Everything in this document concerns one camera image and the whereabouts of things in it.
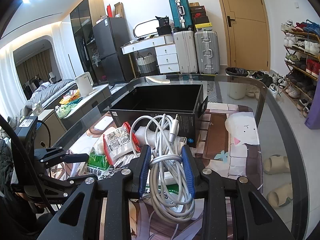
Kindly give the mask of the wooden door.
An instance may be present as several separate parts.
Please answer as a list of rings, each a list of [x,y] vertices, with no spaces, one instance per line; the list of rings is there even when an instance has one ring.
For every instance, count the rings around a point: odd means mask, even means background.
[[[264,0],[219,0],[230,67],[270,70],[270,33]]]

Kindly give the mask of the purple bag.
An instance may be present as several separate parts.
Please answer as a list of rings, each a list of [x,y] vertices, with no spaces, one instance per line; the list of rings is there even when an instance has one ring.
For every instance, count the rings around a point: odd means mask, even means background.
[[[305,120],[305,125],[309,129],[320,129],[320,80],[317,81],[315,96],[311,104],[310,111]]]

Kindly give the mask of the woven laundry basket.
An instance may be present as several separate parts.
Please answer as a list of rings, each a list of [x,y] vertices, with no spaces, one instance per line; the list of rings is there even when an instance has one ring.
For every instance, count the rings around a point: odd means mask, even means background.
[[[137,53],[136,63],[141,74],[148,74],[157,70],[157,60],[152,53],[148,53],[146,56]]]

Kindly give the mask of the black refrigerator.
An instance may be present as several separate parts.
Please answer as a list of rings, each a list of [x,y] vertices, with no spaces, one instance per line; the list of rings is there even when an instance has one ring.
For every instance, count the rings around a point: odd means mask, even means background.
[[[101,59],[101,81],[111,85],[130,82],[135,76],[130,59],[121,47],[130,41],[126,20],[107,17],[93,27],[93,35]]]

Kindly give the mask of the black bag on desk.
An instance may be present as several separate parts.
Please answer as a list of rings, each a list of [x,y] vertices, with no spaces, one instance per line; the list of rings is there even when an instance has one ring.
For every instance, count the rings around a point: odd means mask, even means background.
[[[159,36],[168,35],[172,33],[172,29],[174,29],[174,24],[169,19],[168,16],[165,16],[165,17],[156,16],[156,20],[159,23],[159,26],[156,28]]]

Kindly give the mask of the wooden shoe rack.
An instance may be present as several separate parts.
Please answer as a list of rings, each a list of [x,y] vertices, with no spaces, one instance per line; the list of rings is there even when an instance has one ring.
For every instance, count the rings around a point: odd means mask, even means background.
[[[284,93],[307,117],[315,100],[319,79],[319,24],[306,20],[281,24],[284,33],[284,62],[289,73],[284,77]]]

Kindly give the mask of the beige slipper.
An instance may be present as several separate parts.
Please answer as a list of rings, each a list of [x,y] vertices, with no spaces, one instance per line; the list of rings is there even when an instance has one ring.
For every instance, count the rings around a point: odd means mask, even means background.
[[[292,202],[292,200],[292,183],[281,185],[267,194],[267,201],[274,209],[287,206]]]
[[[263,162],[266,174],[290,173],[290,165],[287,156],[272,155]]]

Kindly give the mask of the red-edged white packet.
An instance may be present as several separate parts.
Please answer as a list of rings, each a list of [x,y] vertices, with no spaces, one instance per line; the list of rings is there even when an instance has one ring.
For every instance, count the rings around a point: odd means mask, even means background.
[[[124,122],[121,127],[111,127],[103,133],[104,154],[110,165],[115,165],[120,157],[133,150],[140,153],[138,139],[134,133],[130,136],[130,132],[131,126],[128,122]]]

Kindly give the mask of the black cardboard box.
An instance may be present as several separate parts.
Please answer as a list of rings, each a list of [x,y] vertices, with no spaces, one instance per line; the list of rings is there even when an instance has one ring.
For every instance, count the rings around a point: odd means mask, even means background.
[[[157,85],[136,87],[110,108],[117,126],[130,125],[143,115],[178,117],[180,137],[186,137],[190,147],[199,140],[201,117],[207,109],[208,98],[203,85]]]

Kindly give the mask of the white foam piece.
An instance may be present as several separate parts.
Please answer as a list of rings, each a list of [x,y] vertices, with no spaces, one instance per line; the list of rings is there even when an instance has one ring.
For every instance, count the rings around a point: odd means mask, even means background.
[[[150,129],[147,129],[147,140],[148,140],[148,143],[146,143],[146,140],[145,140],[145,130],[146,130],[146,127],[145,126],[140,126],[139,129],[135,132],[135,136],[136,138],[138,139],[138,142],[139,142],[139,145],[140,146],[143,146],[143,145],[150,145],[151,147],[155,147],[155,138],[156,140],[158,139],[159,137],[159,134],[160,134],[160,131],[158,131],[157,133],[150,130]],[[169,130],[168,129],[165,129],[164,130],[164,133],[165,135],[167,136],[167,138],[169,139]],[[186,137],[179,137],[177,136],[176,137],[178,142],[181,144],[181,145],[185,145],[187,144],[187,139]]]

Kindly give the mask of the white trash bin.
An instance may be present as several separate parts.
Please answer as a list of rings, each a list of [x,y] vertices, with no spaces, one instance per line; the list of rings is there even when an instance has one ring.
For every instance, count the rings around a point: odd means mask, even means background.
[[[249,76],[249,72],[244,68],[227,67],[225,69],[225,72],[227,76],[232,76],[232,77],[235,77],[235,76],[248,77]],[[234,100],[243,99],[246,95],[246,89],[247,89],[246,83],[241,83],[240,81],[231,82],[229,84],[228,96]]]

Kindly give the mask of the stacked shoe boxes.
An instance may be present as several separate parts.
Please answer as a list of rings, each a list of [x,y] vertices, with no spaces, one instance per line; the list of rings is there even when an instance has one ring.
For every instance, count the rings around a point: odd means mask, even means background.
[[[196,29],[196,26],[199,24],[205,24],[210,22],[204,5],[200,5],[199,2],[194,2],[189,3],[189,8],[194,29]]]

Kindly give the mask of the beige slipper near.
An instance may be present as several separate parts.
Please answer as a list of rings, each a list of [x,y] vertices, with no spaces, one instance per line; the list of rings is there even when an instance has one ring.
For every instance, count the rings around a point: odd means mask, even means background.
[[[292,200],[292,183],[281,185],[267,194],[267,201],[274,209],[287,206],[292,202]]]

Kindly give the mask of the green medicine packet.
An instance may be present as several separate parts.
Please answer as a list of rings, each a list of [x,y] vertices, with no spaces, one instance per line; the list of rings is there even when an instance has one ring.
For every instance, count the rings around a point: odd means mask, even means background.
[[[95,174],[98,178],[107,174],[109,163],[105,155],[90,153],[86,165],[86,172]]]

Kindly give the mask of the oval mirror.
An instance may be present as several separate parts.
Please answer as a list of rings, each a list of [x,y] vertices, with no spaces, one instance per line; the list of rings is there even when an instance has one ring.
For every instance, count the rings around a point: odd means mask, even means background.
[[[158,34],[157,32],[158,27],[159,27],[159,21],[156,18],[154,18],[152,20],[142,22],[136,25],[133,28],[132,32],[135,38],[142,38],[142,37]]]

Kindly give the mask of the white drawer desk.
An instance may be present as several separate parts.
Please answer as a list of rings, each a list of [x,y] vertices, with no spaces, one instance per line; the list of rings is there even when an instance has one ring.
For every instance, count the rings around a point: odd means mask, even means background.
[[[180,71],[172,34],[147,38],[121,47],[124,55],[151,48],[155,50],[161,74],[178,73]]]

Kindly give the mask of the black glass cabinet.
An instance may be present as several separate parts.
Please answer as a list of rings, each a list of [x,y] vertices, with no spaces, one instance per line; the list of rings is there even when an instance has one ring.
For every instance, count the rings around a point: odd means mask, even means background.
[[[105,16],[103,0],[83,0],[70,13],[72,31],[84,72],[89,72],[95,85],[107,83],[93,27]]]

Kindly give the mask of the adidas shoelace bag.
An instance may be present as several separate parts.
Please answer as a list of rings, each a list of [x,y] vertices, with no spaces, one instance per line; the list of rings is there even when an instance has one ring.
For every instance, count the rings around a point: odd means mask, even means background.
[[[128,168],[131,160],[133,159],[136,159],[136,156],[133,153],[128,153],[120,157],[114,165],[109,166],[106,171],[102,172],[101,175],[98,176],[98,179],[103,180],[111,178],[115,173]]]

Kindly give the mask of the silver suitcase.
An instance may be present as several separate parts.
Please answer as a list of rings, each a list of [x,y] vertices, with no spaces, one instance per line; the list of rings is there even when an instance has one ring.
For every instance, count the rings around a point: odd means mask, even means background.
[[[197,63],[201,74],[218,74],[220,54],[217,33],[212,30],[194,33]]]

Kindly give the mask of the beige slipper far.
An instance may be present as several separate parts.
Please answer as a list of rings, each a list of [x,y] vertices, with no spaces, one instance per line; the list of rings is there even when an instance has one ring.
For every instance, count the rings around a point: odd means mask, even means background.
[[[272,155],[263,162],[266,174],[290,173],[290,165],[287,156]]]

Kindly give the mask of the white electric kettle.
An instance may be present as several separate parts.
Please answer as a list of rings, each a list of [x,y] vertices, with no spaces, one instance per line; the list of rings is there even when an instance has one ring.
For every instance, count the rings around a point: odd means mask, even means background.
[[[86,97],[93,92],[93,80],[89,72],[77,76],[75,81],[81,97]]]

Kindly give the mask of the teal suitcase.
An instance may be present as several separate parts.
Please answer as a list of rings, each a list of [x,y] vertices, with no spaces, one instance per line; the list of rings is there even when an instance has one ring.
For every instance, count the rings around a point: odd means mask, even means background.
[[[193,30],[188,0],[169,0],[175,29],[178,31]]]

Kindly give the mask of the white suitcase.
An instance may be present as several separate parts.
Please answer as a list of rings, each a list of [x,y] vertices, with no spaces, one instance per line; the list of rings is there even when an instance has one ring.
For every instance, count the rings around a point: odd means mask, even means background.
[[[196,48],[193,31],[179,31],[174,33],[174,42],[180,72],[193,74],[198,72]]]

